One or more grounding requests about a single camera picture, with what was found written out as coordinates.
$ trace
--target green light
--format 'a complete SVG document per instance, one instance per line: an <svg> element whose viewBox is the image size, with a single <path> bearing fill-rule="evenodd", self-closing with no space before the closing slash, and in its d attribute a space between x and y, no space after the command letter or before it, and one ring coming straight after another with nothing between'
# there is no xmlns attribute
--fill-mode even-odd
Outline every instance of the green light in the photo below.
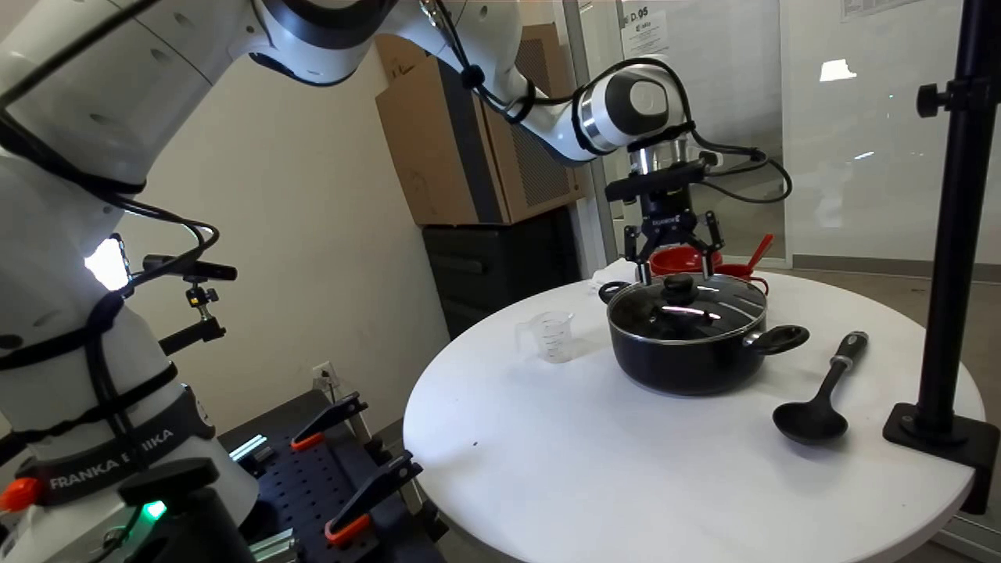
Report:
<svg viewBox="0 0 1001 563"><path fill-rule="evenodd" d="M154 505L143 506L143 520L149 520L149 523L163 520L163 514L166 514L166 505L161 505L161 501L154 501Z"/></svg>

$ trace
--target white table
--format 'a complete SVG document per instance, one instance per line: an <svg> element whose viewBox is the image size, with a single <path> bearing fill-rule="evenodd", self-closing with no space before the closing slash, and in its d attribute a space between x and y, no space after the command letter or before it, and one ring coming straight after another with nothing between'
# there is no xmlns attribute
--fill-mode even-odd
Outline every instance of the white table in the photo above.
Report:
<svg viewBox="0 0 1001 563"><path fill-rule="evenodd" d="M893 406L917 399L924 328L833 284L768 279L770 326L798 322L813 337L723 399L626 379L599 281L495 313L425 370L406 404L422 491L489 547L542 563L899 561L920 547L973 483L968 465L884 441ZM565 362L529 336L550 311L572 313ZM835 391L848 435L835 449L786 441L774 409L813 399L855 328L871 331L871 351ZM985 415L970 374L958 413Z"/></svg>

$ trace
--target pot lid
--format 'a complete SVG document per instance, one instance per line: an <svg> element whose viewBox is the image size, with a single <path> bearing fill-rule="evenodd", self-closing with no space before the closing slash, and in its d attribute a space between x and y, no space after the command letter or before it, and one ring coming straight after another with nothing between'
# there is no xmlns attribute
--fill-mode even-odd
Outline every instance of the pot lid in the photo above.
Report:
<svg viewBox="0 0 1001 563"><path fill-rule="evenodd" d="M611 301L620 331L656 340L723 337L759 326L768 294L730 276L670 276L665 284L631 284Z"/></svg>

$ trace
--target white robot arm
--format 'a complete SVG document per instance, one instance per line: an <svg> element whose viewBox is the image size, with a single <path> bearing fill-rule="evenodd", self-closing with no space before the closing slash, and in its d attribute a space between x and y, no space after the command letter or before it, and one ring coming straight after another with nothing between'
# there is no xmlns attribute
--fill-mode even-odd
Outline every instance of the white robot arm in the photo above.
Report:
<svg viewBox="0 0 1001 563"><path fill-rule="evenodd" d="M238 56L342 85L375 35L435 55L572 164L689 126L656 61L567 100L542 93L515 70L518 0L37 0L0 44L0 413L15 430L0 453L37 461L34 505L0 563L89 561L123 520L116 486L149 463L209 456L231 520L251 514L258 486L192 423L192 391L161 340L84 257L133 209L188 227L194 260L217 234L134 195L205 93Z"/></svg>

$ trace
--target black ladle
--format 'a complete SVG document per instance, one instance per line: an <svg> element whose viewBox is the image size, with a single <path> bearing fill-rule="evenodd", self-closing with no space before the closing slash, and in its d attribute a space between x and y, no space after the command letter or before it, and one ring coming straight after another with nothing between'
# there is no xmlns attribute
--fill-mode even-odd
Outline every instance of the black ladle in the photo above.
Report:
<svg viewBox="0 0 1001 563"><path fill-rule="evenodd" d="M848 376L857 365L867 344L871 344L867 331L846 336L838 354L833 357L833 370L827 374L816 399L810 404L784 404L774 413L784 435L789 435L794 441L813 441L813 443L846 435L848 423L833 406L833 391L842 382L842 376Z"/></svg>

